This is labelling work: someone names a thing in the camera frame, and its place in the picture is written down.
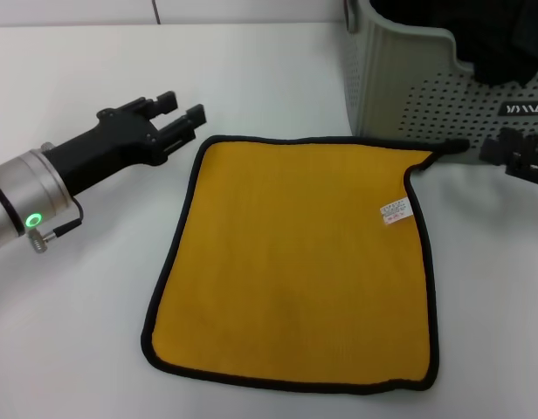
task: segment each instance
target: white tabletop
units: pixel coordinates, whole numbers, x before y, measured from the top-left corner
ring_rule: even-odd
[[[81,194],[83,227],[46,254],[24,239],[0,250],[0,419],[538,418],[538,186],[501,168],[436,164],[413,176],[436,275],[431,390],[236,388],[165,374],[142,355],[200,141],[350,134],[340,36],[332,24],[0,29],[0,162],[167,90],[182,109],[203,103],[209,121],[166,165]]]

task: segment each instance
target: gray plastic basket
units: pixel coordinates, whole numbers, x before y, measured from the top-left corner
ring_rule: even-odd
[[[538,133],[538,74],[524,88],[482,85],[472,65],[456,59],[449,31],[393,23],[369,0],[347,5],[345,95],[353,134],[424,142],[467,138],[471,149],[451,161],[475,163],[482,141],[502,127]]]

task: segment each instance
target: white fabric tag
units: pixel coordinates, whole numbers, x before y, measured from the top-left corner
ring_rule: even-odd
[[[403,220],[407,216],[412,216],[412,208],[407,197],[380,208],[380,212],[386,224],[391,224],[395,221]]]

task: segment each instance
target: white wall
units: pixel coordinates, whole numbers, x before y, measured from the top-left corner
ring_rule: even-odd
[[[327,22],[341,20],[342,0],[156,0],[163,24]]]
[[[156,0],[163,24],[326,22],[342,0]],[[0,26],[154,24],[152,0],[0,0]]]

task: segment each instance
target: microfiber cloth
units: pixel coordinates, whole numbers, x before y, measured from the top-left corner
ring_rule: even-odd
[[[148,309],[148,361],[255,388],[429,388],[434,277],[410,173],[468,147],[207,140]]]

